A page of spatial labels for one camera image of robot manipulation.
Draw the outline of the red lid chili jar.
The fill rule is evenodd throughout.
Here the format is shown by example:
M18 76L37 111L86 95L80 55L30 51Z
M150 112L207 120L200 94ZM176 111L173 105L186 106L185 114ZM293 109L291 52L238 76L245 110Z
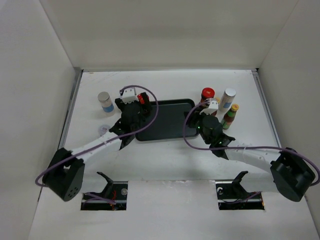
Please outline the red lid chili jar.
M201 99L200 102L203 103L205 102L207 99L212 99L215 96L215 91L214 89L210 88L210 87L205 87L202 91L201 91Z
M141 105L147 106L150 104L150 98L146 92L138 94L137 99Z

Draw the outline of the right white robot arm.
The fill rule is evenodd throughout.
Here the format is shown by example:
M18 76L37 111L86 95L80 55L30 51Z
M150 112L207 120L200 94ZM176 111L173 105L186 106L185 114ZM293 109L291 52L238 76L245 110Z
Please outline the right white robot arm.
M319 183L319 169L292 148L251 146L223 132L219 120L212 115L185 113L183 126L196 129L207 152L227 161L238 161L256 167L262 172L241 171L230 183L238 198L254 192L275 192L286 199L299 202L307 190Z

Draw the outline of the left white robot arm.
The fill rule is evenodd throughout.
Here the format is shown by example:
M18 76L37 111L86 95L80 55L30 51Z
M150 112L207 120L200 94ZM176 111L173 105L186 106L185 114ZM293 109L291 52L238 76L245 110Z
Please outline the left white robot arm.
M36 179L36 184L51 189L63 201L68 202L78 193L89 193L100 199L112 195L110 179L101 171L87 172L86 167L101 160L112 152L125 148L144 130L142 122L150 115L152 105L149 96L143 92L132 101L115 100L121 111L120 119L103 136L73 150L64 147L57 150L48 166Z

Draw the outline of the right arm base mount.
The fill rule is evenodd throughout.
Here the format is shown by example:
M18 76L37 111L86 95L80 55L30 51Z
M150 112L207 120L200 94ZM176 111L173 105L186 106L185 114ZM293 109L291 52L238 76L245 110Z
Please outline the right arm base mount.
M218 209L221 211L264 210L260 191L247 192L241 181L248 171L241 171L234 179L215 182Z

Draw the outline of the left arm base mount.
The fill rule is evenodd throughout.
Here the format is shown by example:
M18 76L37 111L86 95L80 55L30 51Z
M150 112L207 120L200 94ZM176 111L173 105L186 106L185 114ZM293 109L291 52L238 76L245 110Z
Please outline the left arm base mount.
M125 211L129 190L128 181L113 181L102 172L97 172L103 178L103 189L91 191L90 195L83 194L81 211Z

